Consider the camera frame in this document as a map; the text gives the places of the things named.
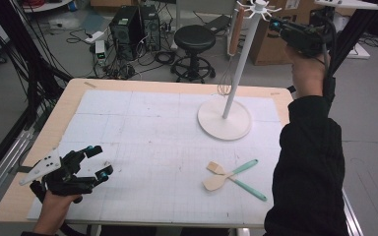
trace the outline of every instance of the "computer tower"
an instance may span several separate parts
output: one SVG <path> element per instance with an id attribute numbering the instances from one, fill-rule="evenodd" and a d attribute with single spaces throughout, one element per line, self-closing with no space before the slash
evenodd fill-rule
<path id="1" fill-rule="evenodd" d="M 116 56 L 118 59 L 134 61 L 135 59 L 137 59 L 137 45 L 118 44 Z"/>
<path id="2" fill-rule="evenodd" d="M 138 6 L 121 6 L 109 24 L 112 38 L 121 44 L 137 44 L 143 39 Z"/>
<path id="3" fill-rule="evenodd" d="M 160 51 L 160 20 L 154 5 L 140 8 L 146 48 L 149 51 Z"/>

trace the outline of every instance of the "black sleeve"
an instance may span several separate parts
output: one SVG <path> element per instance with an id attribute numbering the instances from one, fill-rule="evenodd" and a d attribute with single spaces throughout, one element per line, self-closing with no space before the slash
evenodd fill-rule
<path id="1" fill-rule="evenodd" d="M 275 205 L 266 215 L 266 236 L 348 235 L 344 212 L 345 160 L 341 127 L 328 118 L 321 96 L 289 105 L 275 168 Z"/>

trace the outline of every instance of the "stool legs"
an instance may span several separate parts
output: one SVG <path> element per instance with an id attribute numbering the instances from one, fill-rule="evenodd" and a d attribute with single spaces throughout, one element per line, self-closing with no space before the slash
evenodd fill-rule
<path id="1" fill-rule="evenodd" d="M 189 65 L 183 64 L 183 60 L 190 59 Z M 200 61 L 202 61 L 206 66 L 200 66 Z M 183 68 L 185 70 L 184 73 L 178 71 L 177 68 Z M 181 79 L 188 80 L 190 82 L 195 80 L 201 80 L 201 83 L 204 84 L 204 78 L 210 76 L 214 78 L 216 76 L 215 69 L 211 66 L 211 64 L 202 57 L 198 57 L 197 53 L 190 53 L 187 52 L 187 56 L 180 58 L 176 62 L 174 62 L 173 66 L 170 68 L 170 72 L 176 74 L 178 76 L 177 82 L 179 83 Z"/>

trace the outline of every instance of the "wooden spoon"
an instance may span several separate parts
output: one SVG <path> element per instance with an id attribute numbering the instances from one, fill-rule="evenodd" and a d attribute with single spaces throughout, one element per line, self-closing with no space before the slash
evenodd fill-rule
<path id="1" fill-rule="evenodd" d="M 257 164 L 257 162 L 259 162 L 259 160 L 257 160 L 257 159 L 250 160 L 247 163 L 241 165 L 240 167 L 234 169 L 233 171 L 231 171 L 229 173 L 226 173 L 224 175 L 214 175 L 214 176 L 206 179 L 203 182 L 204 186 L 209 191 L 217 190 L 220 187 L 222 187 L 222 185 L 225 182 L 226 178 L 228 178 L 229 176 L 232 176 L 234 174 L 238 174 L 238 173 L 240 173 L 240 172 L 242 172 L 242 171 L 244 171 L 244 170 L 246 170 L 246 169 L 254 166 L 255 164 Z"/>
<path id="2" fill-rule="evenodd" d="M 220 175 L 225 174 L 225 170 L 223 169 L 223 167 L 220 166 L 218 163 L 213 162 L 213 161 L 211 161 L 208 164 L 207 169 L 211 170 L 212 172 L 214 172 L 216 174 L 220 174 Z M 251 188 L 247 184 L 244 184 L 243 182 L 235 179 L 234 176 L 230 176 L 229 179 L 232 180 L 235 184 L 237 184 L 241 188 L 243 188 L 244 190 L 246 190 L 248 193 L 254 195 L 259 200 L 261 200 L 263 202 L 265 202 L 267 200 L 266 196 L 264 196 L 262 193 L 260 193 L 259 191 Z"/>

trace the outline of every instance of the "stool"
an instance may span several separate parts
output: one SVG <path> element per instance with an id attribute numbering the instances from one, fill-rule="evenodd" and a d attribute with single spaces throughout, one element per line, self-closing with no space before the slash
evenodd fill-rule
<path id="1" fill-rule="evenodd" d="M 186 51 L 186 56 L 175 61 L 170 68 L 170 72 L 178 76 L 177 82 L 180 82 L 181 79 L 190 82 L 201 80 L 204 84 L 205 77 L 214 78 L 216 76 L 211 64 L 204 58 L 198 57 L 199 53 L 212 48 L 216 43 L 216 38 L 209 29 L 202 26 L 182 27 L 174 34 L 174 42 Z M 190 60 L 189 65 L 182 63 L 186 59 Z"/>

